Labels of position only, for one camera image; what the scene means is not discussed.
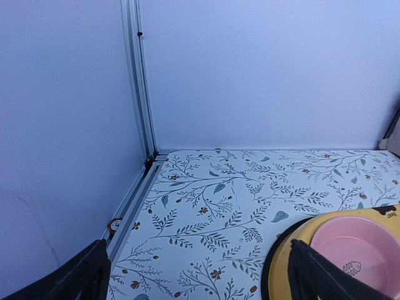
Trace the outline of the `beige pet tent fabric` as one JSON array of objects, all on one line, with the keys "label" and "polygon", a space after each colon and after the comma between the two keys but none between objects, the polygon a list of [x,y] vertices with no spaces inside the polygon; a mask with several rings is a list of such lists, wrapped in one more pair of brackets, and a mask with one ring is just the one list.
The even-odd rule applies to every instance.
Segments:
[{"label": "beige pet tent fabric", "polygon": [[379,142],[380,150],[387,150],[396,156],[400,156],[400,111],[397,110],[384,137]]}]

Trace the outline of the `pink pet bowl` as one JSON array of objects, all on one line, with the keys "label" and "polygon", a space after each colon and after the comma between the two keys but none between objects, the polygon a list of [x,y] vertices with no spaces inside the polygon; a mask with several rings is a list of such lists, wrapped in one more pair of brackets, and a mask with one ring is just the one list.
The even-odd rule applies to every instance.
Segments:
[{"label": "pink pet bowl", "polygon": [[318,227],[311,247],[344,273],[399,299],[399,239],[362,217],[335,217]]}]

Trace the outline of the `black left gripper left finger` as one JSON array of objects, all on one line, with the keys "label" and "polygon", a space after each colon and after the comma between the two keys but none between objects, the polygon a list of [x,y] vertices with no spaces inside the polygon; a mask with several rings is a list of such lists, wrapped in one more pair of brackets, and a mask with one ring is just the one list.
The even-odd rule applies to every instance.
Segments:
[{"label": "black left gripper left finger", "polygon": [[5,298],[106,299],[110,273],[107,242],[98,239],[51,274]]}]

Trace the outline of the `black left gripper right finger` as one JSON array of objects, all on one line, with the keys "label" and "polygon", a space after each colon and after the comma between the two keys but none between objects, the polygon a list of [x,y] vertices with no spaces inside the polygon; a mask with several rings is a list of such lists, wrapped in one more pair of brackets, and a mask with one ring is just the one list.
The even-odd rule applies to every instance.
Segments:
[{"label": "black left gripper right finger", "polygon": [[287,273],[293,299],[390,299],[340,270],[302,240],[291,241]]}]

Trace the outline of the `yellow double bowl holder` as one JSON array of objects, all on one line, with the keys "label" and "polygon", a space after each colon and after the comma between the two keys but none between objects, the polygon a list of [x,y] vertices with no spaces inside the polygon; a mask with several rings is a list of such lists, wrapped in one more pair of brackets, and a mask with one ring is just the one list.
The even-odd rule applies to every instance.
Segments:
[{"label": "yellow double bowl holder", "polygon": [[293,224],[266,256],[261,297],[399,299],[399,205]]}]

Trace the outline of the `aluminium frame post left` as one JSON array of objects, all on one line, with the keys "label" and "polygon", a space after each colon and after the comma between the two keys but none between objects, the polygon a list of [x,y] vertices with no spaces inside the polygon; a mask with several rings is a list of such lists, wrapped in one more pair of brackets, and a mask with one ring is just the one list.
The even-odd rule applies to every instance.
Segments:
[{"label": "aluminium frame post left", "polygon": [[122,0],[120,3],[132,103],[145,160],[149,161],[157,156],[158,147],[149,99],[139,1]]}]

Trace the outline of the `aluminium side floor rail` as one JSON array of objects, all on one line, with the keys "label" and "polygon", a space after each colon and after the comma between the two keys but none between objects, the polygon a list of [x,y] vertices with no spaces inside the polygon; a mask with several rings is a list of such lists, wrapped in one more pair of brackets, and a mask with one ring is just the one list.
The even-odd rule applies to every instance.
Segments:
[{"label": "aluminium side floor rail", "polygon": [[112,264],[116,263],[133,228],[134,222],[140,214],[140,209],[153,186],[161,166],[167,161],[167,153],[159,153],[151,161],[148,160],[141,169],[139,176],[130,187],[126,196],[115,212],[114,218],[122,218],[122,223],[114,235],[110,235],[108,228],[103,234],[107,243],[107,254]]}]

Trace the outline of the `orange round sticker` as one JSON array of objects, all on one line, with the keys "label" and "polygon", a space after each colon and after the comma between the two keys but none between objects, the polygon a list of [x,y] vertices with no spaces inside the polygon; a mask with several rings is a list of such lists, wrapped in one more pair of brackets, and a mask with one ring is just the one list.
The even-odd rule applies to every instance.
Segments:
[{"label": "orange round sticker", "polygon": [[110,235],[114,235],[116,233],[116,231],[119,229],[119,226],[122,223],[122,220],[123,219],[119,217],[109,221],[109,223],[107,224],[107,229]]}]

